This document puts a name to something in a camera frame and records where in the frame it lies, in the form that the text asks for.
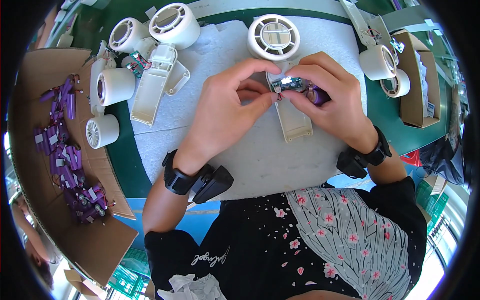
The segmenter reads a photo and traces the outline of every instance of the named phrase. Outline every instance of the circuit board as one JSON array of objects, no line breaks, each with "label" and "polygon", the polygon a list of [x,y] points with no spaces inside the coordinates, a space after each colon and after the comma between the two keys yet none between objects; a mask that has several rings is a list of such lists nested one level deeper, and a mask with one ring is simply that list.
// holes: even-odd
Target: circuit board
[{"label": "circuit board", "polygon": [[296,90],[303,88],[303,84],[301,82],[301,78],[299,77],[285,77],[274,83],[270,84],[272,90],[275,93],[281,93],[282,91],[286,90]]}]

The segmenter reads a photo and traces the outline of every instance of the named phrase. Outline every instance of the hair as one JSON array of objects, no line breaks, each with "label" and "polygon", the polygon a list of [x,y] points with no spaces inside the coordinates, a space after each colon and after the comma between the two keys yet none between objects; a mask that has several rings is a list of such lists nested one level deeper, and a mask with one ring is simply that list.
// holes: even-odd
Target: hair
[{"label": "hair", "polygon": [[30,260],[32,261],[32,263],[36,267],[40,276],[42,276],[42,279],[45,282],[45,284],[48,286],[48,288],[50,290],[53,290],[53,277],[52,277],[52,274],[50,273],[50,266],[48,265],[48,263],[46,261],[42,260],[41,261],[42,263],[39,266],[33,255],[30,256]]}]

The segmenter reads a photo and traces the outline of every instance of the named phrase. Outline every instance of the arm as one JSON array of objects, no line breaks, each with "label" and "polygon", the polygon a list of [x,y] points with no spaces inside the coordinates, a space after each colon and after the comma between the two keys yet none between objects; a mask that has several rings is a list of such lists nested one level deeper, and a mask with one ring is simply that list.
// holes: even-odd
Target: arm
[{"label": "arm", "polygon": [[[192,126],[173,159],[173,168],[192,176],[211,158],[238,142],[276,100],[276,94],[249,79],[255,72],[279,74],[270,61],[247,59],[207,78]],[[255,99],[242,106],[241,100]],[[175,229],[185,214],[187,195],[170,192],[163,172],[154,183],[142,215],[144,234]]]},{"label": "arm", "polygon": [[28,237],[28,240],[32,243],[32,246],[35,248],[38,255],[43,258],[45,261],[49,262],[50,257],[48,256],[47,249],[42,243],[38,232],[30,224],[21,209],[17,205],[12,205],[13,219],[15,223],[20,227]]},{"label": "arm", "polygon": [[[361,153],[368,154],[377,146],[378,134],[362,111],[360,83],[333,58],[324,52],[309,55],[285,75],[311,80],[331,97],[331,101],[317,107],[301,93],[283,92],[317,126]],[[392,157],[378,166],[367,167],[375,184],[392,183],[407,176],[400,157],[391,146],[390,150]]]}]

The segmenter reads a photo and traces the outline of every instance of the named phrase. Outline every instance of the green workbench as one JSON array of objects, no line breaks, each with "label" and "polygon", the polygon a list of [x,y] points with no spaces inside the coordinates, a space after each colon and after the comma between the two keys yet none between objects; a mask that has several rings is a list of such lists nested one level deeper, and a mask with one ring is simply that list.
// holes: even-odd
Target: green workbench
[{"label": "green workbench", "polygon": [[[74,40],[72,47],[90,48],[92,53],[97,53],[100,40],[108,41],[110,31],[118,21],[126,17],[133,17],[141,22],[145,22],[147,21],[147,16],[144,12],[150,7],[155,6],[159,9],[172,2],[175,1],[111,0],[102,10],[96,9],[95,6],[81,5],[75,11],[79,16],[73,29]],[[357,3],[357,6],[359,9],[367,12],[381,15],[394,10],[388,0],[362,0]],[[241,20],[248,27],[253,21],[253,17],[266,13],[322,18],[351,25],[350,19],[332,14],[281,8],[224,12],[200,18],[199,21],[218,24],[231,20]],[[415,35],[427,45],[426,33],[420,32]],[[358,37],[357,43],[359,50],[363,51],[365,47],[360,43]],[[437,51],[443,51],[443,48],[438,45],[432,51],[435,51],[437,48],[440,49]],[[441,76],[439,76],[439,81],[441,120],[425,129],[416,129],[405,126],[400,120],[399,99],[387,97],[381,89],[379,81],[373,82],[365,77],[368,117],[385,133],[385,136],[399,154],[406,154],[416,150],[445,135],[450,120],[452,89]],[[106,107],[106,113],[115,115],[120,124],[120,136],[116,142],[107,146],[107,151],[123,192],[127,198],[145,198],[152,185],[143,168],[135,138],[133,137],[127,102],[123,101]]]}]

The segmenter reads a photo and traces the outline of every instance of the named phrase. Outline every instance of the black wrist strap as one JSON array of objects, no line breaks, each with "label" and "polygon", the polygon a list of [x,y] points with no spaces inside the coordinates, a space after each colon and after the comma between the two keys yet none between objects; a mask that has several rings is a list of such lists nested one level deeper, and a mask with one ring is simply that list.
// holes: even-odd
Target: black wrist strap
[{"label": "black wrist strap", "polygon": [[162,162],[162,166],[165,167],[163,179],[165,181],[165,187],[169,191],[178,195],[186,195],[197,181],[198,175],[192,177],[185,175],[179,169],[173,169],[173,157],[176,152],[177,150],[173,150],[167,153]]}]

